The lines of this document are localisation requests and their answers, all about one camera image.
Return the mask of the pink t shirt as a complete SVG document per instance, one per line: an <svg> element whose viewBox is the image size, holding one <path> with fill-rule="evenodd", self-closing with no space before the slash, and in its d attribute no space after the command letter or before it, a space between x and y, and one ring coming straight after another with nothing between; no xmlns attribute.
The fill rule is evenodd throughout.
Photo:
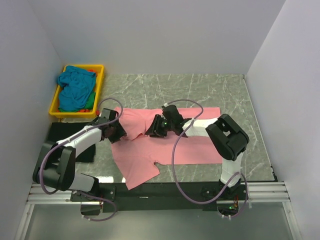
<svg viewBox="0 0 320 240"><path fill-rule="evenodd" d="M160 174L156 166L172 163L172 150L177 135L169 132L165 138L146 136L147 129L160 109L124 108L119 119L127 133L111 144L113 159L125 178L129 190ZM220 164L222 157L207 137L181 138L175 150L176 165Z"/></svg>

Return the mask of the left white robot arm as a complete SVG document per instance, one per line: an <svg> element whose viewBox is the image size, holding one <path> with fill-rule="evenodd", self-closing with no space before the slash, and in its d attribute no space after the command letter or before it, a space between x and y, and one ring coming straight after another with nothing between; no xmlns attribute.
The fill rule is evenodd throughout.
<svg viewBox="0 0 320 240"><path fill-rule="evenodd" d="M57 191L81 191L88 201L100 195L99 180L90 175L76 173L76 158L89 147L108 139L118 142L127 133L119 118L123 109L117 112L103 108L99 116L80 131L57 142L47 141L42 145L32 179L42 190L52 195Z"/></svg>

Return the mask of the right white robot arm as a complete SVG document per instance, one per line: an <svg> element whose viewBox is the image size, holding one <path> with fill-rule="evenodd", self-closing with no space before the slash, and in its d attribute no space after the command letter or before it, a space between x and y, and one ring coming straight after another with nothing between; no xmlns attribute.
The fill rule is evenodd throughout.
<svg viewBox="0 0 320 240"><path fill-rule="evenodd" d="M175 152L181 138L205 137L211 140L222 157L222 172L219 179L219 193L222 198L230 200L237 194L241 183L242 157L250 142L245 131L228 114L218 118L198 119L204 113L193 118L184 118L178 108L171 104L162 106L162 114L156 114L145 135L152 138L165 138L168 132L174 132L178 138L171 153L171 167L175 172Z"/></svg>

